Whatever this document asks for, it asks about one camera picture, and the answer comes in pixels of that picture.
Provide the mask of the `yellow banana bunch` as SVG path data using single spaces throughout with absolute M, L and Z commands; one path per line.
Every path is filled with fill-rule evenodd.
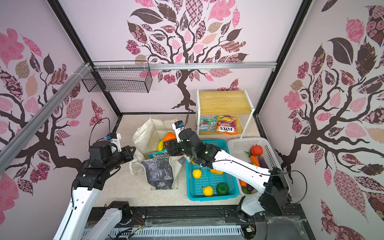
M 158 144 L 158 151 L 163 151 L 164 150 L 164 141 L 161 140 Z

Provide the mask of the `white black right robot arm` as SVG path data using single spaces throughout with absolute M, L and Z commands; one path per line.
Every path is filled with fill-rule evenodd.
M 205 144 L 182 121 L 173 123 L 172 128 L 176 137 L 165 142 L 170 156 L 183 155 L 197 165 L 230 174 L 250 184 L 257 191 L 241 199 L 237 209 L 239 218 L 246 221 L 264 211 L 275 216 L 284 213 L 289 185 L 281 169 L 257 167 L 237 159 L 217 146 Z

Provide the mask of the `yellow pear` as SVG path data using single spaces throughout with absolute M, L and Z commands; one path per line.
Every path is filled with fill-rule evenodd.
M 215 169 L 211 169 L 210 172 L 211 172 L 212 174 L 217 174 L 217 175 L 222 175 L 222 174 L 224 173 L 224 172 L 222 172 L 222 171 L 218 171 L 218 170 L 215 170 Z

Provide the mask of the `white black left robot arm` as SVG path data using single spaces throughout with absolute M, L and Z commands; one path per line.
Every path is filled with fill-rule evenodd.
M 113 201 L 90 232 L 83 235 L 106 181 L 123 164 L 134 159 L 135 151 L 135 147 L 121 147 L 119 140 L 100 141 L 89 147 L 90 157 L 72 183 L 71 200 L 54 236 L 55 240 L 104 240 L 116 225 L 126 225 L 132 220 L 129 203 Z

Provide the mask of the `cream canvas grocery bag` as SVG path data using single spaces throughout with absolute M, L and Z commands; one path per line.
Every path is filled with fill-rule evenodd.
M 129 163 L 132 176 L 144 173 L 152 190 L 177 190 L 179 173 L 186 159 L 179 157 L 149 157 L 149 153 L 158 152 L 158 144 L 169 132 L 174 133 L 172 124 L 178 121 L 158 120 L 150 118 L 133 135 L 133 146 L 136 148 L 134 160 Z

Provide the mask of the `teal striped candy bag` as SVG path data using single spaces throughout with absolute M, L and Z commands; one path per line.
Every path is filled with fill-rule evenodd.
M 151 159 L 153 158 L 161 158 L 161 157 L 168 157 L 169 154 L 167 152 L 167 150 L 162 150 L 162 151 L 158 151 L 158 152 L 152 152 L 152 153 L 149 153 L 149 157 Z

